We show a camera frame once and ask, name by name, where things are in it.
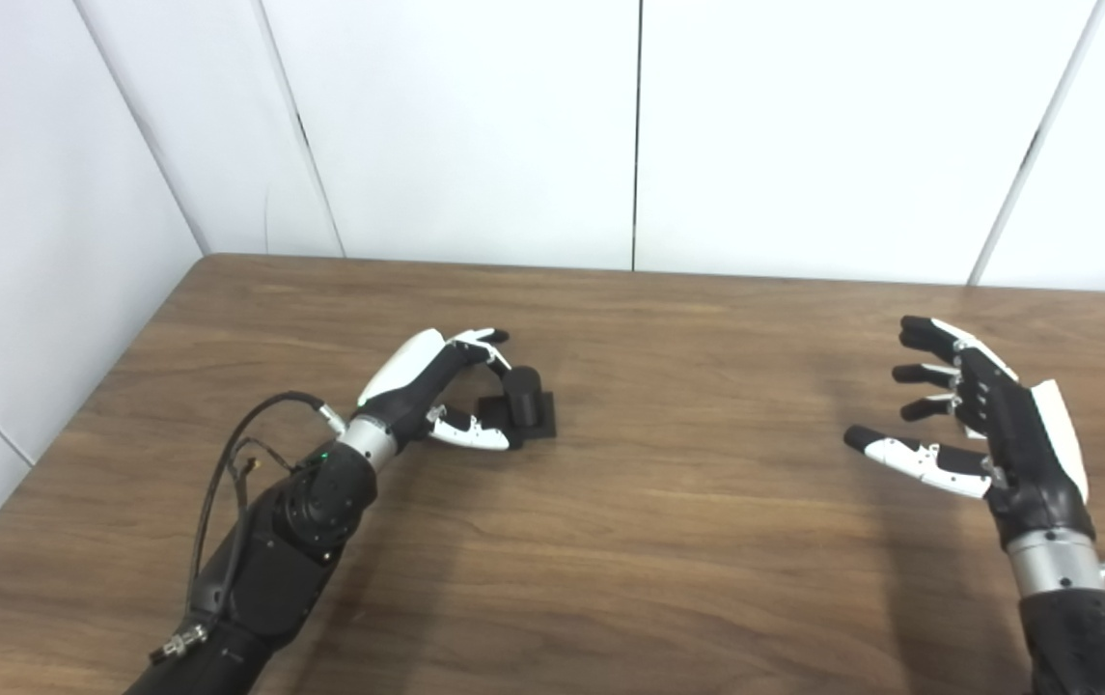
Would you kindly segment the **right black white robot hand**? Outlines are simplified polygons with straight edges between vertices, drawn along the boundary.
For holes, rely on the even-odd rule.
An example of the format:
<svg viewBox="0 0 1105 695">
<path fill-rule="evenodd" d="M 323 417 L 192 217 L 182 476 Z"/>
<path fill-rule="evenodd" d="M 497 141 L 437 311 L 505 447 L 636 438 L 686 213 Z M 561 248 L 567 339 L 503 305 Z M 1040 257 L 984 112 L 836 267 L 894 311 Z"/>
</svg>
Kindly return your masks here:
<svg viewBox="0 0 1105 695">
<path fill-rule="evenodd" d="M 1090 476 L 1057 382 L 1021 383 L 997 352 L 948 322 L 905 316 L 898 339 L 940 362 L 897 365 L 892 378 L 941 390 L 902 406 L 899 417 L 911 423 L 949 415 L 987 449 L 972 452 L 857 424 L 848 427 L 844 444 L 924 485 L 983 501 L 1001 546 L 1040 531 L 1094 541 Z"/>
</svg>

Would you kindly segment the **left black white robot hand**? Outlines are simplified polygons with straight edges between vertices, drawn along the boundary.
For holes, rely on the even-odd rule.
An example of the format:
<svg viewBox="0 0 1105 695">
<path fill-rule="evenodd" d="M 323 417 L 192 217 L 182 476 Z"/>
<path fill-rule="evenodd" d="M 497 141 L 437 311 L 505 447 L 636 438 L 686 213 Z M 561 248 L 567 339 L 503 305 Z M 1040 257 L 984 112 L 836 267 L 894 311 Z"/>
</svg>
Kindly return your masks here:
<svg viewBox="0 0 1105 695">
<path fill-rule="evenodd" d="M 434 328 L 417 333 L 364 387 L 352 419 L 366 419 L 392 440 L 393 455 L 425 438 L 487 452 L 520 449 L 524 440 L 516 431 L 485 427 L 481 417 L 440 401 L 457 376 L 473 366 L 485 365 L 499 378 L 511 373 L 512 365 L 498 348 L 509 338 L 499 328 L 465 330 L 451 338 Z"/>
</svg>

